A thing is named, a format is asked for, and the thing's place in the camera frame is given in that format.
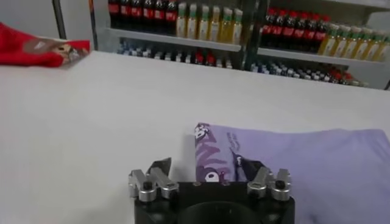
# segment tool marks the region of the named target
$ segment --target silver bracket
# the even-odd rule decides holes
[[[258,194],[258,198],[265,197],[270,173],[271,171],[267,167],[260,168],[253,181],[248,182],[247,193],[255,191]]]
[[[280,169],[275,181],[270,183],[271,194],[275,200],[288,201],[290,198],[291,178],[286,169]]]
[[[146,178],[142,170],[133,170],[129,175],[129,191],[131,197],[138,197],[140,201],[154,201],[157,188],[153,181]]]
[[[151,168],[151,175],[155,178],[157,186],[160,187],[163,198],[170,199],[172,193],[179,191],[179,184],[171,181],[160,168]]]

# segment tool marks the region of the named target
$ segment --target bottle label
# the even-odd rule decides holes
[[[209,40],[211,40],[211,41],[218,40],[218,30],[219,30],[219,24],[218,23],[211,23]]]
[[[281,26],[273,26],[272,27],[272,34],[274,35],[280,35],[282,34],[283,27]]]
[[[188,30],[187,30],[187,37],[191,39],[195,39],[196,34],[196,20],[190,19],[188,20]]]
[[[356,41],[352,41],[348,44],[346,52],[344,53],[344,58],[351,58],[352,52],[354,48],[356,47]]]
[[[185,19],[178,19],[176,21],[176,35],[185,38]]]
[[[325,35],[326,35],[326,33],[316,32],[316,34],[314,35],[314,38],[318,41],[322,41],[325,39]]]
[[[361,59],[361,56],[363,55],[364,51],[366,50],[367,48],[367,43],[362,43],[360,46],[359,46],[359,49],[355,55],[355,59]]]
[[[177,20],[177,12],[167,12],[166,20],[170,22],[174,22]]]
[[[156,10],[154,11],[155,19],[165,19],[165,11],[164,10]]]
[[[142,9],[141,8],[132,8],[132,17],[141,17]]]
[[[379,44],[374,44],[371,46],[369,52],[367,53],[367,56],[366,56],[366,60],[369,60],[371,61],[372,60],[372,57],[374,56],[374,54],[376,53],[376,51],[378,50],[379,48]]]
[[[208,29],[208,22],[207,21],[201,21],[199,24],[199,39],[200,40],[206,40],[207,39],[207,29]]]
[[[233,44],[239,44],[239,41],[241,40],[241,31],[243,27],[242,26],[234,26],[233,30]]]
[[[122,5],[121,6],[121,14],[125,16],[131,15],[132,11],[130,6]]]
[[[154,18],[154,10],[144,9],[144,17],[147,19],[153,19]]]
[[[335,44],[335,39],[329,39],[327,45],[325,46],[323,55],[329,56],[330,51],[333,48],[333,45]]]
[[[118,4],[109,4],[108,5],[108,11],[110,13],[119,13],[119,5]]]
[[[304,31],[303,30],[294,30],[294,37],[295,38],[302,38]]]
[[[339,44],[337,45],[334,57],[341,57],[342,50],[344,50],[346,44],[347,44],[346,40],[342,40],[339,42]]]
[[[305,30],[305,32],[303,33],[303,37],[304,37],[304,39],[308,39],[308,40],[313,39],[313,37],[314,37],[314,31]]]

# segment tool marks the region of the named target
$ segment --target white table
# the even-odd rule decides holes
[[[390,92],[102,52],[1,66],[0,223],[132,222],[129,172],[171,156],[173,179],[194,180],[200,121],[389,135]]]

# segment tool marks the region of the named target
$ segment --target cola bottle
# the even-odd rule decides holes
[[[131,1],[121,0],[121,27],[128,27],[131,23]]]
[[[282,39],[279,47],[284,49],[291,48],[292,45],[292,35],[294,33],[295,23],[297,21],[297,13],[295,11],[290,11],[289,16],[285,19],[285,25],[282,32]]]
[[[276,17],[274,25],[272,26],[272,34],[270,47],[277,47],[282,37],[283,24],[285,21],[286,11],[280,10],[278,17]]]
[[[119,27],[119,0],[108,0],[108,12],[110,13],[111,27]]]
[[[165,10],[168,3],[165,0],[157,0],[154,10],[154,21],[157,32],[165,32]]]
[[[274,24],[274,21],[275,21],[275,10],[269,8],[266,15],[265,25],[261,30],[261,41],[260,41],[261,46],[270,46],[269,42],[271,41],[272,25]]]
[[[131,28],[139,29],[142,27],[142,3],[141,0],[132,0],[131,2]]]
[[[175,34],[176,32],[176,20],[177,20],[177,1],[169,0],[166,9],[166,31],[169,34]]]
[[[145,30],[152,30],[154,26],[154,0],[145,0],[144,1],[144,10],[143,10],[143,25]]]

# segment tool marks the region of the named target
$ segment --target white shelf edge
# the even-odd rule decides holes
[[[239,52],[241,50],[241,46],[235,44],[225,44],[225,43],[218,43],[218,42],[204,41],[204,40],[193,40],[187,38],[159,35],[154,33],[137,32],[131,30],[121,30],[121,29],[112,29],[112,28],[106,28],[106,31],[110,32],[112,35],[117,37],[126,37],[126,38],[137,39],[137,40],[179,44],[179,45],[192,46],[192,47],[204,47],[204,48],[210,48],[210,49],[216,49],[222,51],[231,51],[231,52]]]
[[[382,66],[384,63],[376,61],[364,61],[355,60],[348,58],[328,57],[310,53],[294,52],[294,51],[283,51],[276,49],[268,49],[259,47],[257,50],[258,55],[267,55],[272,57],[290,58],[303,61],[315,61],[320,63],[336,64],[336,65],[347,65],[347,66]]]

